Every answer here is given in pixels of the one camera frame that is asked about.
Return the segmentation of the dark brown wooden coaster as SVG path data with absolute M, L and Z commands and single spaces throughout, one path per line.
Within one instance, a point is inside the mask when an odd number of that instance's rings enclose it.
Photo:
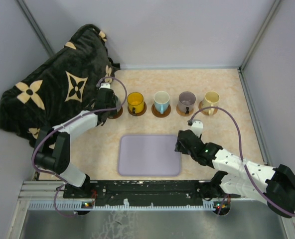
M 120 107 L 120 109 L 117 111 L 117 113 L 113 116 L 108 116 L 109 119 L 117 119 L 119 118 L 123 113 L 123 107 Z

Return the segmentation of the light woven rattan coaster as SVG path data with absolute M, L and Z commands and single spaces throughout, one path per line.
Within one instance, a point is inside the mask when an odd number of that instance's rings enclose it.
M 176 106 L 176 112 L 183 117 L 187 117 L 187 116 L 191 116 L 192 114 L 194 114 L 194 108 L 192 108 L 188 113 L 182 112 L 179 108 L 179 106 Z

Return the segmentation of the yellow transparent mug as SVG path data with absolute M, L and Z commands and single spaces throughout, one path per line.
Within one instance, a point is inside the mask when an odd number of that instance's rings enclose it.
M 144 107 L 144 97 L 139 92 L 130 93 L 127 97 L 127 103 L 131 111 L 134 111 L 134 113 L 139 113 Z

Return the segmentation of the purple transparent mug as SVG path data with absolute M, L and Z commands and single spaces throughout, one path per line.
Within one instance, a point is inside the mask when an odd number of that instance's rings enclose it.
M 185 91 L 179 95 L 178 106 L 182 112 L 188 113 L 196 102 L 196 96 L 194 93 Z

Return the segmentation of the cream yellow ceramic mug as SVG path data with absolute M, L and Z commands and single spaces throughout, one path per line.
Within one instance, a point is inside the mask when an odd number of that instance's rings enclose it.
M 202 113 L 207 116 L 211 116 L 211 115 L 216 114 L 218 110 L 213 107 L 217 107 L 219 101 L 220 101 L 220 96 L 217 92 L 209 91 L 209 92 L 205 93 L 204 99 L 202 100 L 201 108 L 207 108 L 207 107 L 209 107 L 209 108 L 203 110 Z

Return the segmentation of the white mug blue handle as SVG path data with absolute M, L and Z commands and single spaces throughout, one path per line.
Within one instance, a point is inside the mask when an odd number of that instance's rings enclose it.
M 155 93 L 153 100 L 155 109 L 160 114 L 164 114 L 169 106 L 169 94 L 165 91 L 158 91 Z

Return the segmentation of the grey ceramic mug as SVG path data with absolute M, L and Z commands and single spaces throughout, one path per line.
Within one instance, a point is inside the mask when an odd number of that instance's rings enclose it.
M 121 101 L 120 101 L 120 99 L 115 95 L 115 103 L 116 103 L 116 109 L 115 110 L 113 110 L 113 111 L 111 111 L 110 113 L 109 113 L 109 116 L 113 116 L 113 115 L 115 115 L 116 113 L 117 113 L 117 111 L 120 109 L 120 107 L 121 107 Z

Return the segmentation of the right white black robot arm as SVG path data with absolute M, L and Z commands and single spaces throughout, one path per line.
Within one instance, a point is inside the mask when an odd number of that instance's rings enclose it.
M 241 159 L 220 145 L 203 143 L 191 130 L 178 132 L 175 151 L 189 155 L 202 166 L 225 173 L 222 179 L 210 185 L 214 196 L 239 195 L 265 203 L 282 217 L 295 217 L 295 175 L 289 167 Z

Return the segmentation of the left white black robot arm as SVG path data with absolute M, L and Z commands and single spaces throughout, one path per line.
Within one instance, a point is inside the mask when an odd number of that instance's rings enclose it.
M 110 114 L 117 112 L 115 93 L 101 87 L 93 100 L 94 107 L 81 111 L 68 121 L 40 130 L 32 155 L 32 165 L 39 172 L 56 176 L 74 186 L 74 192 L 82 198 L 89 196 L 90 178 L 71 162 L 71 142 L 87 130 L 104 124 Z

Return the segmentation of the lavender plastic tray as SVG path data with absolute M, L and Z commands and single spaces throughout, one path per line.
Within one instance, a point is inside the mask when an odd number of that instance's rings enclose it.
M 181 154 L 175 151 L 177 136 L 128 134 L 120 139 L 118 174 L 125 177 L 176 177 Z

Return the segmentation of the black floral plush blanket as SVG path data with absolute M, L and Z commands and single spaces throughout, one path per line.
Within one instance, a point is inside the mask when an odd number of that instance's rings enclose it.
M 96 109 L 98 81 L 111 83 L 120 69 L 108 56 L 106 41 L 97 26 L 80 27 L 59 52 L 3 93 L 0 129 L 34 146 L 42 127 Z

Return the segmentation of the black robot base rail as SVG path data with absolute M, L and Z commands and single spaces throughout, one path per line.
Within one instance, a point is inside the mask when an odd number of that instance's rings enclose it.
M 71 185 L 63 190 L 64 199 L 94 199 L 96 206 L 202 206 L 204 199 L 222 198 L 218 181 L 91 181 L 85 189 Z

